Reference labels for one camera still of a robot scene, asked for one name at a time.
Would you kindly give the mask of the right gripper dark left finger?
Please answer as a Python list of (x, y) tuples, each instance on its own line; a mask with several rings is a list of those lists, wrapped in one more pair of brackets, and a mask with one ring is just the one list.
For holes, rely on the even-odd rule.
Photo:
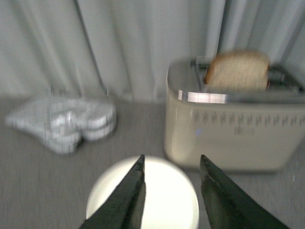
[(81, 229), (140, 229), (146, 198), (145, 155), (141, 155), (122, 181)]

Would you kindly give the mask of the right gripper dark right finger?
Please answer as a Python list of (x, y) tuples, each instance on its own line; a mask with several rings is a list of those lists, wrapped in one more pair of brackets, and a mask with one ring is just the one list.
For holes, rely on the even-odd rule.
[(201, 191), (213, 229), (286, 229), (205, 155), (200, 162)]

